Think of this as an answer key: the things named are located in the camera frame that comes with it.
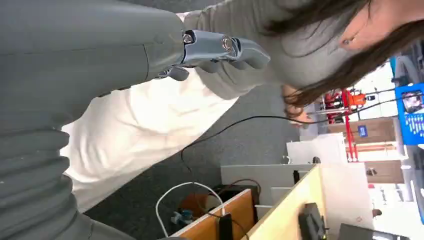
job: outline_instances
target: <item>gray carpet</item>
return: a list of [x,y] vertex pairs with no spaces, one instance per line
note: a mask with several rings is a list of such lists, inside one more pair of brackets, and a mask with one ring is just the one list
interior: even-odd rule
[[[172,12],[202,9],[218,0],[128,0]],[[282,116],[284,104],[279,87],[258,87],[240,100],[205,133],[210,136],[227,125],[254,115]],[[287,154],[286,142],[298,141],[299,132],[286,121],[257,119],[235,126],[210,141],[189,148],[186,163],[193,169],[196,180],[208,186],[220,184],[220,165],[276,164]],[[178,154],[156,164],[113,195],[89,210],[93,219],[115,227],[138,240],[163,237],[156,220],[155,204],[169,188],[191,181],[191,175]],[[172,233],[170,216],[192,187],[177,189],[160,208],[161,215]]]

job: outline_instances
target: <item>electronic device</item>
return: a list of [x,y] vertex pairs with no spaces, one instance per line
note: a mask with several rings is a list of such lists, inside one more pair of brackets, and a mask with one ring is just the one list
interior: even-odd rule
[[226,213],[217,219],[219,240],[233,240],[233,219],[231,213]]
[[338,240],[409,240],[409,238],[342,223]]
[[305,204],[298,219],[302,240],[325,240],[327,238],[325,222],[316,203]]

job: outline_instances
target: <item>prosthetic hand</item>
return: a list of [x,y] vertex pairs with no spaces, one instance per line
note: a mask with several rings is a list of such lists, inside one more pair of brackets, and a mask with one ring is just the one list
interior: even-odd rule
[[110,91],[183,80],[181,67],[269,61],[253,42],[112,0],[0,0],[0,34],[0,240],[132,240],[77,211],[61,127]]

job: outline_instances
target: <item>white cabinet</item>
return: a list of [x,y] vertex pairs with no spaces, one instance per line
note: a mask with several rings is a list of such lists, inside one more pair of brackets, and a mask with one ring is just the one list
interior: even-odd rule
[[319,157],[322,164],[348,163],[343,133],[318,135],[313,140],[287,143],[288,156],[293,164],[311,164]]

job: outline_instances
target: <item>wooden desk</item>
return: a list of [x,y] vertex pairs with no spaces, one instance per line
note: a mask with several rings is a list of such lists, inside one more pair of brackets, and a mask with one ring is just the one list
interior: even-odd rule
[[[231,213],[232,219],[237,221],[246,231],[254,225],[253,199],[250,189],[247,189],[224,203],[225,212]],[[221,209],[211,211],[214,215],[221,215]],[[232,224],[233,239],[240,240],[245,233],[240,226]],[[204,215],[192,224],[186,226],[172,235],[172,237],[185,237],[189,240],[219,240],[217,218]]]
[[250,240],[301,240],[298,216],[308,203],[316,203],[325,218],[319,167],[314,167],[249,231]]

